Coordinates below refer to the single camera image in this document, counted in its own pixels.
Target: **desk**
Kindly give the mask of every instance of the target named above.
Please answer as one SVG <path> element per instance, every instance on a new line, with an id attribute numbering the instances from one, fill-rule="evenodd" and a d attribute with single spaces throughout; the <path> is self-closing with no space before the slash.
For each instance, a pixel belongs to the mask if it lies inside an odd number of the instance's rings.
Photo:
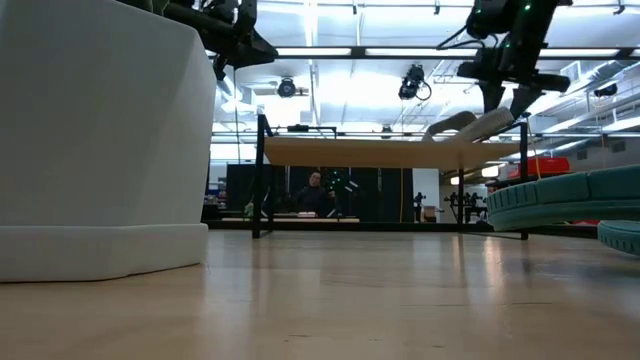
<path id="1" fill-rule="evenodd" d="M 252 221 L 251 218 L 223 218 L 222 221 L 236 221 L 236 222 L 245 222 Z M 262 222 L 268 222 L 269 219 L 260 219 Z M 344 219 L 336 219 L 336 218 L 275 218 L 274 222 L 297 222 L 297 223 L 359 223 L 360 219 L 355 218 L 344 218 Z"/>
<path id="2" fill-rule="evenodd" d="M 484 144 L 483 141 L 491 136 L 519 128 L 519 144 Z M 514 123 L 494 134 L 487 135 L 475 143 L 446 142 L 423 143 L 408 141 L 371 141 L 371 140 L 339 140 L 339 139 L 303 139 L 274 136 L 269 122 L 264 114 L 258 115 L 258 131 L 256 146 L 256 173 L 253 182 L 254 207 L 252 220 L 252 237 L 261 237 L 261 231 L 273 231 L 275 214 L 267 214 L 268 220 L 262 220 L 263 203 L 263 174 L 262 167 L 265 156 L 272 165 L 302 165 L 328 167 L 367 167 L 367 168 L 438 168 L 457 169 L 458 193 L 464 193 L 465 168 L 473 168 L 489 160 L 497 160 L 513 153 L 520 154 L 522 174 L 528 173 L 527 148 L 528 127 L 526 122 Z M 270 188 L 275 187 L 275 177 L 272 176 Z M 268 196 L 268 209 L 274 208 L 273 196 Z M 465 229 L 464 208 L 461 201 L 457 209 L 457 230 Z M 371 229 L 363 223 L 362 230 Z M 526 232 L 521 232 L 521 239 L 527 239 Z"/>

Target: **black stand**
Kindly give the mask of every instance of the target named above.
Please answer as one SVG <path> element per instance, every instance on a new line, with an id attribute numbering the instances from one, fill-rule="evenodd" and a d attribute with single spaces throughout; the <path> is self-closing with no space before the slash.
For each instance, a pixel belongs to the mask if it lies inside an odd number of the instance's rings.
<path id="1" fill-rule="evenodd" d="M 262 237 L 262 176 L 264 165 L 264 134 L 273 136 L 273 132 L 269 127 L 269 122 L 265 115 L 258 115 L 258 146 L 256 146 L 256 172 L 255 179 L 253 181 L 253 226 L 251 229 L 252 237 L 259 239 Z M 275 189 L 275 171 L 271 169 L 271 180 L 269 181 L 269 222 L 267 224 L 268 233 L 273 231 L 273 217 L 275 210 L 275 196 L 273 195 Z"/>
<path id="2" fill-rule="evenodd" d="M 529 124 L 526 122 L 520 123 L 520 180 L 526 182 L 529 178 L 529 155 L 528 155 L 528 133 Z M 529 240 L 529 232 L 520 231 L 520 240 Z"/>

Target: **ceiling light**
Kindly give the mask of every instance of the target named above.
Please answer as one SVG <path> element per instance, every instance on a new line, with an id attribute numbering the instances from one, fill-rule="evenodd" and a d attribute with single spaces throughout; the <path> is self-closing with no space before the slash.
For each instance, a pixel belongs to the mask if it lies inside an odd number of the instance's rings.
<path id="1" fill-rule="evenodd" d="M 544 138 L 593 138 L 600 136 L 600 134 L 542 134 Z"/>
<path id="2" fill-rule="evenodd" d="M 546 149 L 536 149 L 527 151 L 527 157 L 540 156 L 547 152 Z M 509 156 L 505 156 L 507 159 L 520 159 L 520 153 L 511 154 Z"/>
<path id="3" fill-rule="evenodd" d="M 349 56 L 351 49 L 349 48 L 277 48 L 280 56 Z"/>
<path id="4" fill-rule="evenodd" d="M 571 126 L 579 123 L 580 120 L 578 119 L 571 119 L 571 120 L 567 120 L 567 121 L 563 121 L 561 123 L 555 124 L 550 128 L 547 128 L 545 130 L 543 130 L 543 133 L 549 133 L 549 132 L 556 132 L 556 131 L 560 131 L 560 130 L 564 130 L 564 129 L 568 129 Z"/>
<path id="5" fill-rule="evenodd" d="M 433 56 L 433 57 L 460 57 L 460 56 L 475 56 L 476 49 L 449 49 L 449 50 L 436 50 L 436 49 L 420 49 L 420 48 L 384 48 L 384 49 L 367 49 L 365 55 L 367 56 Z"/>
<path id="6" fill-rule="evenodd" d="M 574 56 L 614 56 L 619 49 L 542 49 L 540 60 L 545 57 L 574 57 Z"/>
<path id="7" fill-rule="evenodd" d="M 500 174 L 500 168 L 498 166 L 491 166 L 482 169 L 482 177 L 492 178 Z"/>
<path id="8" fill-rule="evenodd" d="M 574 141 L 568 144 L 564 144 L 561 146 L 558 146 L 557 148 L 553 149 L 553 151 L 562 151 L 562 150 L 567 150 L 567 149 L 571 149 L 574 146 L 580 145 L 582 143 L 584 143 L 585 140 L 580 140 L 580 141 Z"/>
<path id="9" fill-rule="evenodd" d="M 640 137 L 640 133 L 615 133 L 608 134 L 609 137 L 617 137 L 617 138 L 637 138 Z"/>
<path id="10" fill-rule="evenodd" d="M 634 117 L 631 119 L 618 120 L 613 124 L 607 125 L 604 128 L 602 128 L 602 131 L 611 132 L 611 131 L 624 130 L 624 129 L 636 127 L 638 125 L 640 125 L 640 116 Z"/>

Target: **wall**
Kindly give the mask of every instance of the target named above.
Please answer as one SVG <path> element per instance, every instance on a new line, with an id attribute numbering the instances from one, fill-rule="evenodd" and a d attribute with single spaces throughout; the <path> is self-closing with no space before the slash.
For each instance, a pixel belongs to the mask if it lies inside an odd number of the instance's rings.
<path id="1" fill-rule="evenodd" d="M 440 207 L 440 172 L 438 169 L 413 169 L 413 197 L 426 196 L 424 206 Z"/>
<path id="2" fill-rule="evenodd" d="M 209 165 L 209 184 L 211 189 L 217 189 L 218 186 L 213 185 L 218 182 L 218 178 L 227 177 L 227 164 L 210 164 Z"/>
<path id="3" fill-rule="evenodd" d="M 607 145 L 611 145 L 618 139 L 611 139 Z M 589 146 L 587 147 L 587 158 L 584 160 L 578 160 L 577 150 L 585 149 L 584 147 L 578 148 L 576 151 L 572 151 L 570 154 L 561 154 L 559 156 L 567 156 L 571 171 L 589 171 L 598 170 L 604 168 L 612 168 L 626 165 L 638 164 L 638 156 L 640 155 L 640 139 L 624 139 L 626 143 L 626 150 L 618 153 L 611 152 L 609 147 L 602 148 L 602 146 Z"/>
<path id="4" fill-rule="evenodd" d="M 440 221 L 441 223 L 455 223 L 456 222 L 456 218 L 453 214 L 453 212 L 451 211 L 451 203 L 448 201 L 444 201 L 445 197 L 448 197 L 451 195 L 452 192 L 458 192 L 458 186 L 453 186 L 453 185 L 445 185 L 445 186 L 440 186 L 440 204 L 438 205 L 442 210 L 444 210 L 444 213 L 440 214 Z M 469 185 L 469 186 L 465 186 L 464 187 L 464 191 L 468 192 L 469 194 L 473 194 L 474 192 L 478 194 L 478 196 L 482 196 L 483 198 L 487 197 L 487 187 L 484 185 Z"/>

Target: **black curtain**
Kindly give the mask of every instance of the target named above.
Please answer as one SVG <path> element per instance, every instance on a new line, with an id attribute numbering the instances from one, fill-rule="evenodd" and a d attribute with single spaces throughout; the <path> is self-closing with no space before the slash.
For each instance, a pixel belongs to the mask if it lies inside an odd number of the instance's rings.
<path id="1" fill-rule="evenodd" d="M 253 198 L 255 169 L 256 167 L 253 164 L 227 166 L 227 208 L 229 210 L 243 211 L 245 205 Z M 275 171 L 275 186 L 272 195 L 275 197 L 277 212 L 285 194 L 284 166 L 264 165 L 262 167 L 262 196 L 266 196 L 269 190 L 272 170 Z"/>
<path id="2" fill-rule="evenodd" d="M 413 210 L 413 170 L 382 169 L 381 222 L 400 222 L 400 202 L 402 199 L 402 222 L 414 222 Z"/>
<path id="3" fill-rule="evenodd" d="M 358 217 L 361 222 L 377 222 L 380 218 L 378 212 L 380 200 L 378 169 L 353 168 L 351 169 L 351 180 L 358 185 L 358 188 L 351 194 L 351 214 Z"/>

